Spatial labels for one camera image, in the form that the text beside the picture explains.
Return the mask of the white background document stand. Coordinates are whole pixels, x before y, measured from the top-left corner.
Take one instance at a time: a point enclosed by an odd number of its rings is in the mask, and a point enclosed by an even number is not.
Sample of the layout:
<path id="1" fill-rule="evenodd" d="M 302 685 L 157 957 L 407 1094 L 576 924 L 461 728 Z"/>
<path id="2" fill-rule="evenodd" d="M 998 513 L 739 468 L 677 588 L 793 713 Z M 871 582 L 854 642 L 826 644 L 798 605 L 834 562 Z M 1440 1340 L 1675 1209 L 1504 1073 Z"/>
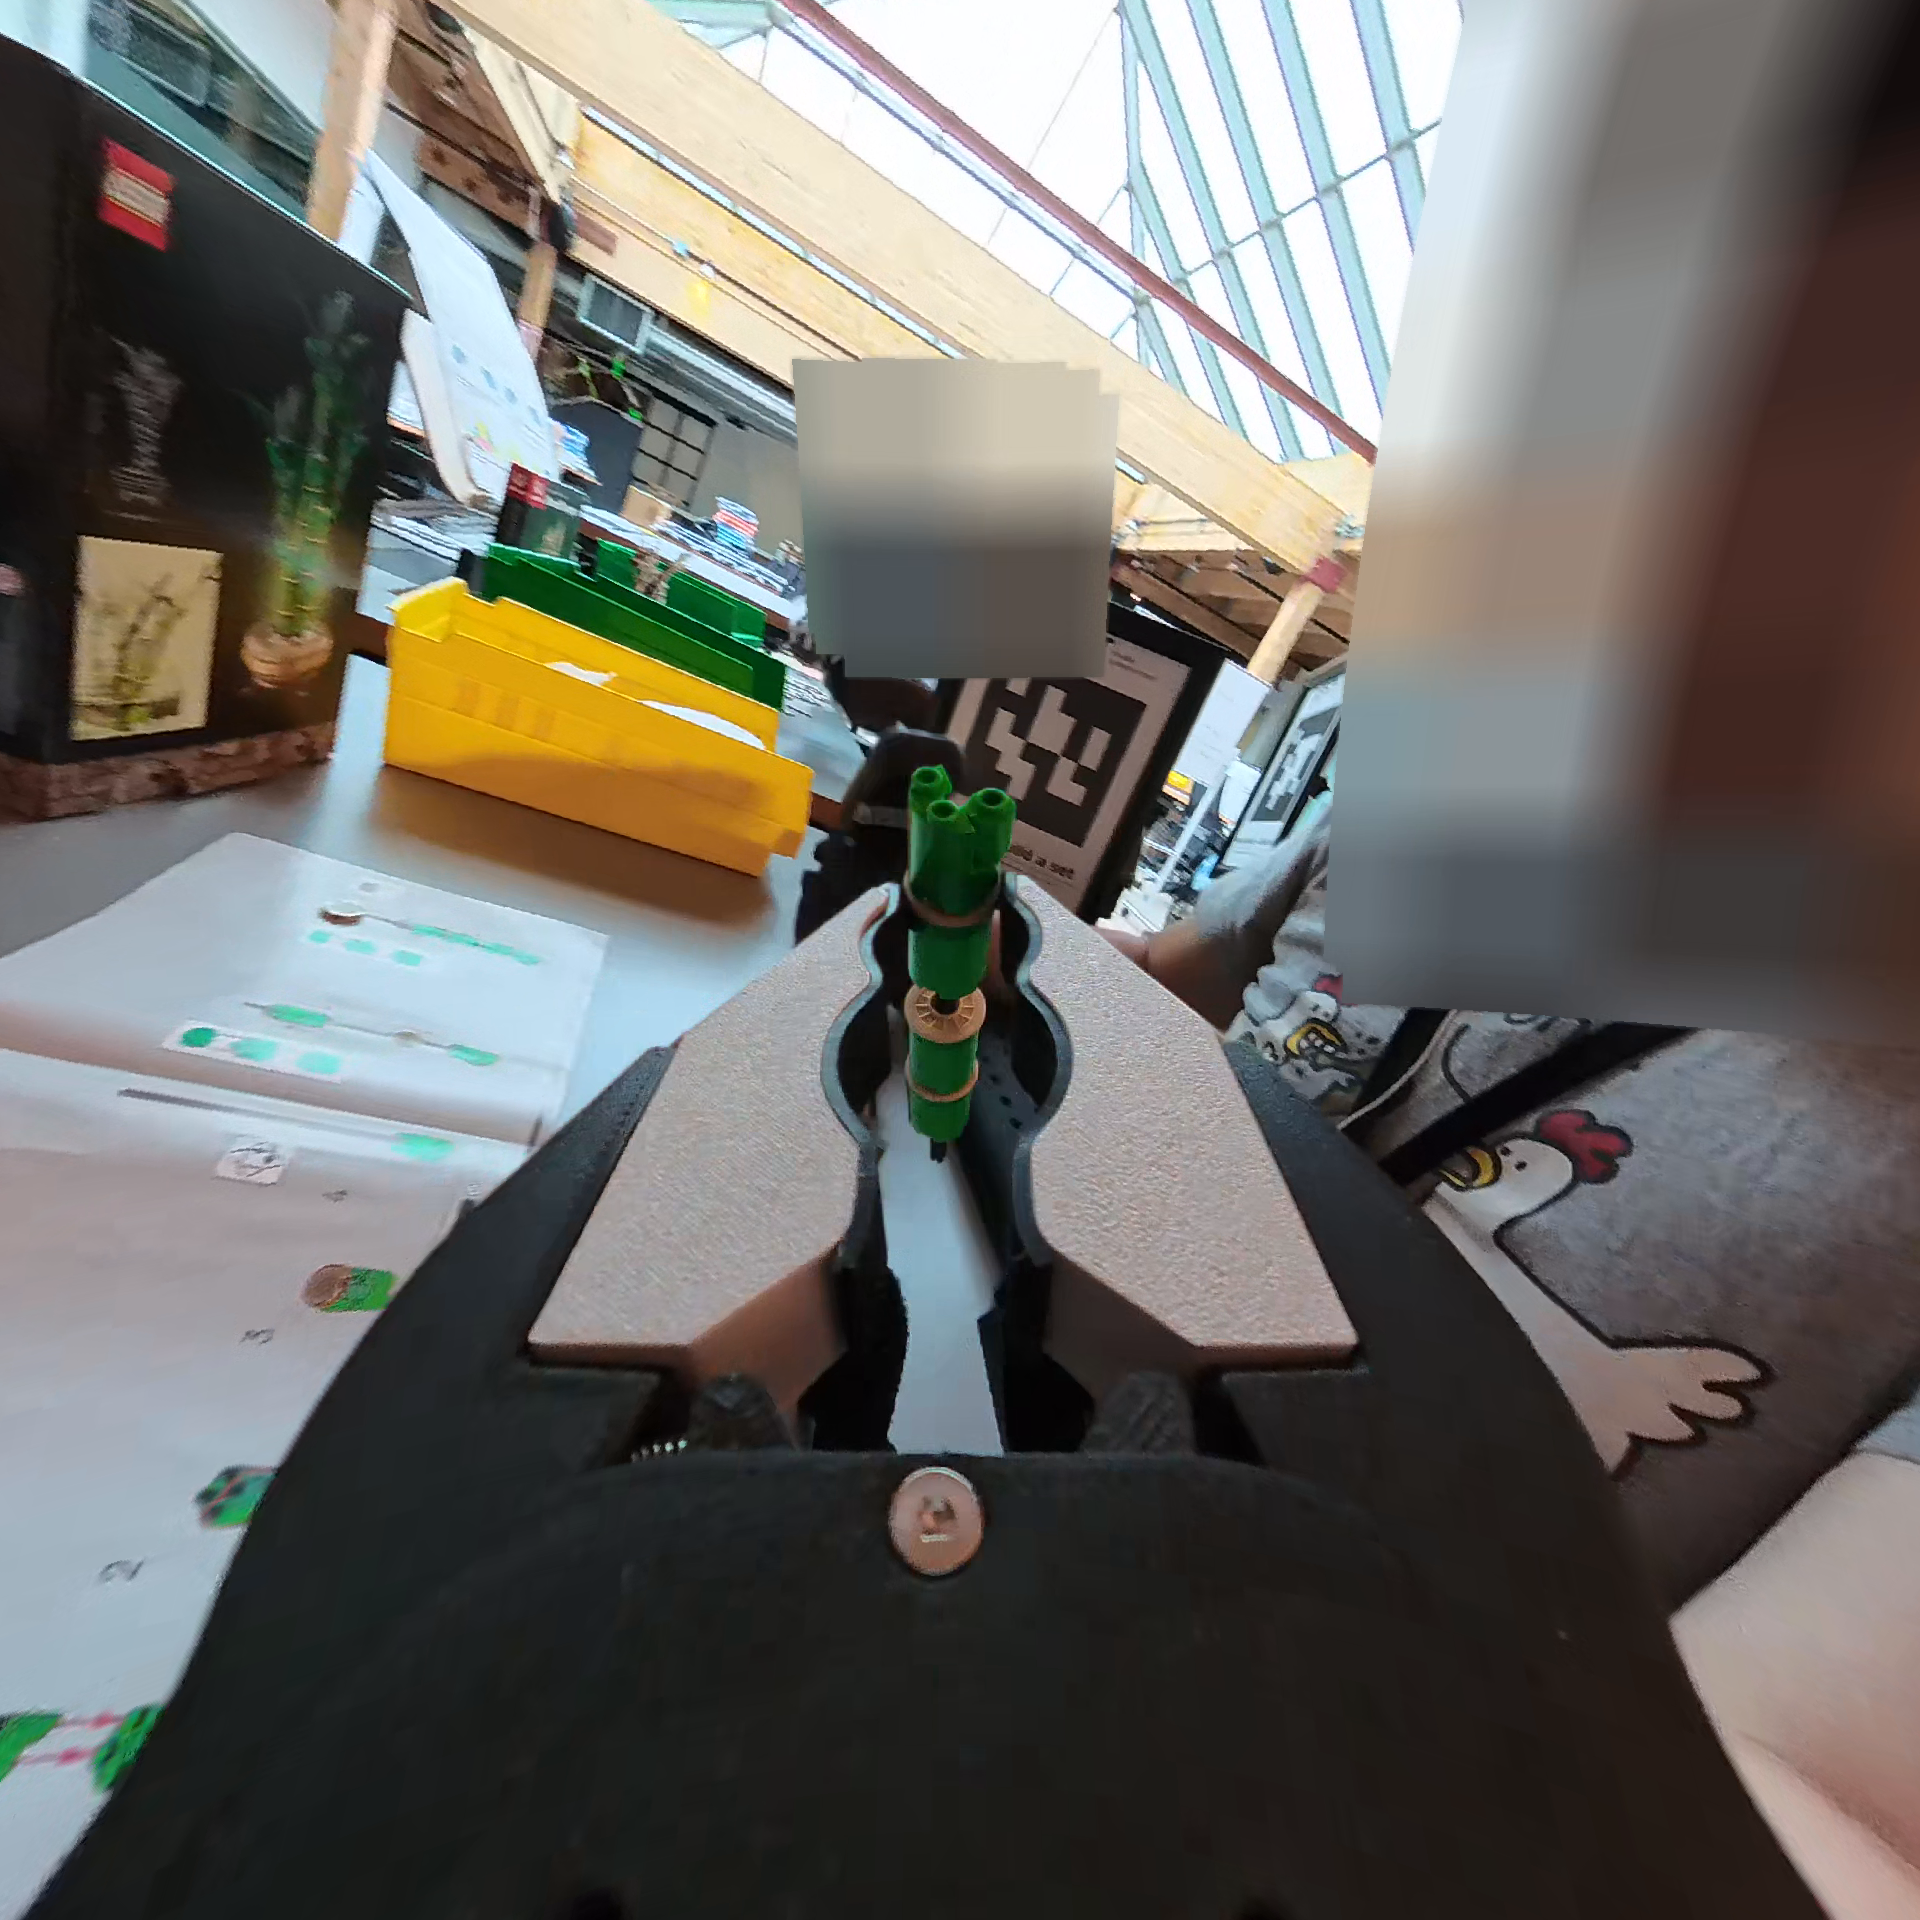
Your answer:
<path id="1" fill-rule="evenodd" d="M 401 355 L 444 489 L 477 510 L 504 502 L 515 468 L 560 482 L 560 439 L 489 258 L 380 157 L 354 192 L 394 220 L 420 289 Z"/>

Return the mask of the black toy set box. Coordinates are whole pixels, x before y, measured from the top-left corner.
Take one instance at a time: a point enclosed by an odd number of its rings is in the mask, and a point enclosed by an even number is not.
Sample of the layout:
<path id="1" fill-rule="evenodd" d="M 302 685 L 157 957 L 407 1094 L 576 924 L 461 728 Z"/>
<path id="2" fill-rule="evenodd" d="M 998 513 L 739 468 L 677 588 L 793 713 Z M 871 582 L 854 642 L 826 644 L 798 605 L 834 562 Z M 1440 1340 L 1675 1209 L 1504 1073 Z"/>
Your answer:
<path id="1" fill-rule="evenodd" d="M 401 289 L 15 39 L 2 189 L 4 816 L 323 763 Z"/>

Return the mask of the small dark toy box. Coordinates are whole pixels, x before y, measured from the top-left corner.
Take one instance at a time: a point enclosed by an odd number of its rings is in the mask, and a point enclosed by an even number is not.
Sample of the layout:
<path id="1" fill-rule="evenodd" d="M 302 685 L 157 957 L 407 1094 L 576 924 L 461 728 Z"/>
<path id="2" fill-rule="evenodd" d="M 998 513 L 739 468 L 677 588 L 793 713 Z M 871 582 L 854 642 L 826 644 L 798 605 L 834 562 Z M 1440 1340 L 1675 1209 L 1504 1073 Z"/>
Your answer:
<path id="1" fill-rule="evenodd" d="M 498 545 L 573 562 L 578 556 L 586 504 L 588 495 L 575 485 L 515 463 L 498 510 L 492 539 Z"/>

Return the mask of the shallow yellow storage bin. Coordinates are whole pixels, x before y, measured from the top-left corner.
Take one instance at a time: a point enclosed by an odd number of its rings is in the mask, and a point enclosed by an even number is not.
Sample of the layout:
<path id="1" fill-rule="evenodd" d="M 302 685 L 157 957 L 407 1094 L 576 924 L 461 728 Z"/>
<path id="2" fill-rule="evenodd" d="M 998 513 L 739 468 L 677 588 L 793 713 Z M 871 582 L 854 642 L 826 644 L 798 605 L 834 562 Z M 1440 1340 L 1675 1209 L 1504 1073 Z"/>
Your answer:
<path id="1" fill-rule="evenodd" d="M 644 698 L 750 728 L 750 748 L 547 670 L 617 674 Z M 403 595 L 388 633 L 390 767 L 759 877 L 800 851 L 811 773 L 778 750 L 780 715 L 446 579 Z"/>

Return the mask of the white paper bag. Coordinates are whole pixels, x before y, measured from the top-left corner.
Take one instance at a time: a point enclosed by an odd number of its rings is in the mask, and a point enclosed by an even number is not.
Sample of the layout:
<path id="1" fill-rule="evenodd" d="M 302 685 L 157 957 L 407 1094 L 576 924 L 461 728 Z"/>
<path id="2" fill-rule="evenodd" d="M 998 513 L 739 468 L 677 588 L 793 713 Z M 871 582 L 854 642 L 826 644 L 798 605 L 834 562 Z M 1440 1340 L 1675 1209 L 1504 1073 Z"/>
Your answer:
<path id="1" fill-rule="evenodd" d="M 690 724 L 690 726 L 700 726 L 700 728 L 703 728 L 703 730 L 707 730 L 711 733 L 718 733 L 718 735 L 728 737 L 731 741 L 742 743 L 742 745 L 746 745 L 750 748 L 763 748 L 763 750 L 767 750 L 767 745 L 763 743 L 763 739 L 750 728 L 744 728 L 744 726 L 741 726 L 741 724 L 737 724 L 737 722 L 733 722 L 729 719 L 724 719 L 724 717 L 720 717 L 720 715 L 716 715 L 713 711 L 707 711 L 707 707 L 685 707 L 685 705 L 677 705 L 677 704 L 668 704 L 668 702 L 660 702 L 660 700 L 644 698 L 636 689 L 636 685 L 631 683 L 631 679 L 625 679 L 625 677 L 621 677 L 617 674 L 612 674 L 612 672 L 589 670 L 589 668 L 584 668 L 584 666 L 578 666 L 578 664 L 573 664 L 573 663 L 561 663 L 561 661 L 550 661 L 545 666 L 547 666 L 547 670 L 561 674 L 561 676 L 567 676 L 571 679 L 576 679 L 582 685 L 595 685 L 595 687 L 601 687 L 601 689 L 610 689 L 616 694 L 621 694 L 621 698 L 625 698 L 631 702 L 638 702 L 642 707 L 649 707 L 657 715 L 664 715 L 668 719 L 675 719 L 679 722 L 685 722 L 685 724 Z"/>

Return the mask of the green storage bin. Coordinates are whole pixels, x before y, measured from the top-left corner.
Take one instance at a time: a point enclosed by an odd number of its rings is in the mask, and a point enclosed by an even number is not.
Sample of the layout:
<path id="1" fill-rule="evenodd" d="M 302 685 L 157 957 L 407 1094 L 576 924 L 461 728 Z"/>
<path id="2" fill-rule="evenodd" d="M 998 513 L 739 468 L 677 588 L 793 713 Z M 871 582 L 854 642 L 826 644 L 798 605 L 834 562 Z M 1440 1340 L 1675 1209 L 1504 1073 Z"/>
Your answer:
<path id="1" fill-rule="evenodd" d="M 511 601 L 685 670 L 703 683 L 741 692 L 774 713 L 784 709 L 785 666 L 765 648 L 604 582 L 580 562 L 491 543 L 479 552 L 463 551 L 455 577 L 483 601 Z"/>

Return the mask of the white instruction booklet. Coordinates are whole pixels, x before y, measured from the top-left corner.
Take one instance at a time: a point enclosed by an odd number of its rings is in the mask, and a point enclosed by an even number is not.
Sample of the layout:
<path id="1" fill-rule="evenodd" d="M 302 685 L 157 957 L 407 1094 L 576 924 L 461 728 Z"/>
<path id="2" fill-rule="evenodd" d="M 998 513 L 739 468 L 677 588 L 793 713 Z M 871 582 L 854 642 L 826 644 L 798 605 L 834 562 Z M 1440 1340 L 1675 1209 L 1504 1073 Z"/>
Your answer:
<path id="1" fill-rule="evenodd" d="M 561 1118 L 606 939 L 233 832 L 2 967 L 2 1907 L 395 1289 Z"/>

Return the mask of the black framed marker sign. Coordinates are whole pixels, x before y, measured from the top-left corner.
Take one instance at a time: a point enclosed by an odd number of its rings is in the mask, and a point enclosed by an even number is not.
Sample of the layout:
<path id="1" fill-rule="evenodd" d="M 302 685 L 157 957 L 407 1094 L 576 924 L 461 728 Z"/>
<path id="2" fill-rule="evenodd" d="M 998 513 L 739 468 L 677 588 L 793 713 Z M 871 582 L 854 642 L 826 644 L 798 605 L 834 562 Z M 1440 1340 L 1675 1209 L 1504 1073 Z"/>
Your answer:
<path id="1" fill-rule="evenodd" d="M 948 679 L 938 728 L 957 745 L 959 789 L 1017 804 L 1007 866 L 1084 922 L 1131 885 L 1164 778 L 1233 657 L 1209 636 L 1110 601 L 1090 679 Z"/>
<path id="2" fill-rule="evenodd" d="M 1345 677 L 1343 663 L 1328 663 L 1300 681 L 1284 735 L 1226 840 L 1215 875 L 1246 868 L 1278 847 L 1330 789 Z"/>

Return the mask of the person's right forearm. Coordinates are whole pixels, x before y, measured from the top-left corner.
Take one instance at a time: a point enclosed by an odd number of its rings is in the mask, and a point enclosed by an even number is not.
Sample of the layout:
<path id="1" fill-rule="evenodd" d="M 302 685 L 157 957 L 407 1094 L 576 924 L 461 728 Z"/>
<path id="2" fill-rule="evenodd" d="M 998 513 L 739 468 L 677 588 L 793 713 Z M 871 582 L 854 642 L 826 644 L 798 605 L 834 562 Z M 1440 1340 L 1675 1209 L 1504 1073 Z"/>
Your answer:
<path id="1" fill-rule="evenodd" d="M 1250 972 L 1233 933 L 1209 933 L 1196 916 L 1157 931 L 1103 920 L 1095 931 L 1218 1034 L 1241 1017 Z"/>

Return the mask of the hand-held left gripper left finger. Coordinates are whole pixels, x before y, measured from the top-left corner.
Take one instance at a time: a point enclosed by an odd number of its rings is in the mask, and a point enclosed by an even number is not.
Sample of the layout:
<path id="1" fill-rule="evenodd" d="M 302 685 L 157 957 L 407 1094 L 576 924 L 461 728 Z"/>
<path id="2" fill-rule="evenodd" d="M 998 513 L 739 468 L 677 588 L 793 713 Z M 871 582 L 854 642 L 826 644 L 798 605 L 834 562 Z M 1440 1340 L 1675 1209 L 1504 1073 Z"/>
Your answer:
<path id="1" fill-rule="evenodd" d="M 627 1362 L 694 1398 L 744 1377 L 823 1450 L 884 1452 L 907 1349 L 879 1194 L 895 1069 L 881 939 L 858 896 L 692 1025 L 612 1164 L 530 1353 Z"/>

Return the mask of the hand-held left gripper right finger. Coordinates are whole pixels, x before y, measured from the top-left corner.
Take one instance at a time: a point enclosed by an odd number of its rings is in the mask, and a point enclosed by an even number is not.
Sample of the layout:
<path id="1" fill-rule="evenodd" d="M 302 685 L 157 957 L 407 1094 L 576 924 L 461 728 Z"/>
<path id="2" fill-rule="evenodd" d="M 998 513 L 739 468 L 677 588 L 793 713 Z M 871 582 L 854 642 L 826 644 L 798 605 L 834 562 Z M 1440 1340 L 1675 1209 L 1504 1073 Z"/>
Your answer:
<path id="1" fill-rule="evenodd" d="M 1041 1108 L 1045 1267 L 981 1321 L 1009 1452 L 1073 1452 L 1134 1377 L 1177 1415 L 1237 1373 L 1338 1370 L 1358 1327 L 1203 1017 L 1032 879 L 1002 885 L 985 1036 Z"/>

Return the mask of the green toy bamboo stem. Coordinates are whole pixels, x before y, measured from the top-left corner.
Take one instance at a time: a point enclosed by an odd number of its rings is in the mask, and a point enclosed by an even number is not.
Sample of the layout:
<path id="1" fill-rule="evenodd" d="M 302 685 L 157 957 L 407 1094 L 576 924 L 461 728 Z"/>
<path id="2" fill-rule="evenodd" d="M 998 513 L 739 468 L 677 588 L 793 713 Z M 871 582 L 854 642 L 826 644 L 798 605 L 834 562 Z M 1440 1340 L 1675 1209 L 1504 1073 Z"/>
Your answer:
<path id="1" fill-rule="evenodd" d="M 979 1079 L 983 982 L 1017 804 L 998 788 L 963 795 L 938 763 L 914 773 L 907 797 L 903 1082 L 912 1129 L 927 1142 L 929 1157 L 942 1163 L 968 1125 Z"/>

